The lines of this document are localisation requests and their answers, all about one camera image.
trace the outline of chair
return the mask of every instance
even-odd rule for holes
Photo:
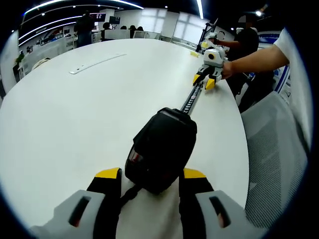
[[[130,38],[130,30],[107,30],[105,31],[106,39],[129,39]]]
[[[307,165],[304,140],[285,101],[272,92],[241,114],[249,154],[246,217],[270,228],[296,192]]]
[[[146,38],[147,32],[146,31],[135,31],[133,38]]]

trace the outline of ceiling light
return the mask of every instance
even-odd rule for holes
[[[49,5],[49,4],[56,3],[56,2],[59,2],[59,1],[66,1],[66,0],[52,0],[52,1],[47,1],[47,2],[45,2],[45,3],[42,3],[42,4],[38,5],[38,6],[35,6],[35,7],[31,8],[31,9],[29,9],[28,11],[26,11],[26,12],[24,13],[24,15],[26,15],[28,12],[31,12],[31,11],[33,11],[33,10],[36,10],[36,9],[38,9],[38,8],[40,8],[40,7],[47,6],[47,5]],[[139,6],[139,5],[136,5],[136,4],[133,4],[133,3],[130,3],[130,2],[128,2],[128,1],[122,1],[122,0],[109,0],[109,1],[116,1],[116,2],[120,2],[120,3],[126,4],[126,5],[131,5],[131,6],[140,8],[140,9],[144,9],[144,7]]]
[[[36,35],[30,37],[29,39],[25,40],[24,42],[20,43],[19,46],[25,44],[27,41],[31,40],[32,38],[34,38],[34,37],[36,37],[36,36],[38,36],[38,35],[40,35],[40,34],[45,33],[46,31],[50,31],[50,30],[53,30],[53,29],[58,28],[58,27],[61,27],[61,26],[66,26],[66,25],[75,24],[75,23],[76,23],[76,21],[73,21],[73,22],[66,23],[66,24],[62,24],[62,25],[59,25],[59,26],[54,26],[54,27],[49,28],[49,29],[47,29],[47,30],[45,30],[45,31],[39,32],[38,34],[36,34]]]
[[[198,5],[200,19],[204,19],[203,8],[201,6],[201,0],[197,0],[197,5]]]
[[[59,2],[59,1],[65,1],[65,0],[52,0],[52,1],[47,1],[47,2],[45,2],[45,3],[42,3],[42,4],[38,5],[38,6],[35,6],[35,7],[31,8],[31,9],[29,9],[28,11],[26,11],[26,12],[24,13],[24,15],[26,15],[28,12],[31,12],[31,11],[33,11],[33,10],[35,10],[35,9],[38,9],[38,8],[42,7],[42,6],[47,6],[47,5],[49,5],[49,4],[56,3],[56,2]]]
[[[37,27],[36,29],[33,29],[32,31],[26,33],[25,35],[23,35],[22,37],[19,38],[19,40],[21,40],[22,38],[24,38],[25,36],[29,35],[30,33],[34,32],[34,31],[37,31],[41,28],[44,28],[45,26],[48,26],[50,24],[53,24],[53,23],[56,23],[56,22],[59,22],[59,21],[64,21],[64,20],[68,20],[68,19],[73,19],[73,18],[77,18],[77,17],[81,17],[81,16],[72,16],[72,17],[67,17],[67,18],[63,18],[63,19],[60,19],[60,20],[57,20],[57,21],[53,21],[53,22],[50,22],[48,24],[45,24],[43,26],[40,26],[40,27]]]

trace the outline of office desk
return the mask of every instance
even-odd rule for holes
[[[69,73],[115,53],[126,55]],[[44,224],[55,206],[86,189],[96,173],[124,169],[133,137],[161,108],[180,109],[202,62],[171,43],[123,39],[66,52],[25,76],[0,110],[1,186],[22,222]],[[201,93],[191,118],[198,133],[187,167],[244,207],[247,142],[226,81]],[[130,186],[123,178],[122,193]],[[154,238],[160,234],[154,227],[180,238],[178,203],[178,180],[157,197],[141,190],[122,208],[118,238],[128,238],[127,232],[130,238]]]

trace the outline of person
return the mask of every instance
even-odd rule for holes
[[[104,22],[103,23],[103,28],[104,28],[104,30],[110,30],[110,23],[109,22]]]
[[[130,32],[130,37],[133,38],[134,32],[136,31],[136,27],[134,25],[131,25],[129,30],[131,31]]]
[[[101,30],[101,41],[106,41],[105,39],[105,30],[111,30],[110,29],[110,23],[109,22],[104,22],[103,23],[103,30]]]
[[[74,31],[78,35],[78,47],[92,44],[92,29],[94,28],[94,20],[90,13],[86,11],[83,16],[76,21]]]
[[[251,15],[242,16],[239,18],[240,26],[244,27],[235,37],[234,41],[224,41],[213,39],[213,43],[229,47],[227,57],[229,61],[234,61],[244,56],[247,56],[258,49],[259,37],[257,29],[253,28],[254,17]],[[233,75],[227,79],[227,83],[234,95],[240,94],[241,89],[246,82],[246,76],[243,74]]]
[[[289,106],[300,125],[308,149],[313,132],[312,93],[307,74],[297,48],[286,29],[269,48],[258,50],[223,66],[223,79],[242,72],[265,72],[290,65],[291,96]]]

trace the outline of human arm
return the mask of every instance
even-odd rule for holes
[[[215,45],[227,46],[229,48],[240,48],[241,44],[239,41],[222,41],[218,39],[211,39],[210,40]]]
[[[242,72],[272,71],[287,64],[289,64],[287,57],[276,45],[273,45],[238,60],[224,63],[223,78]]]

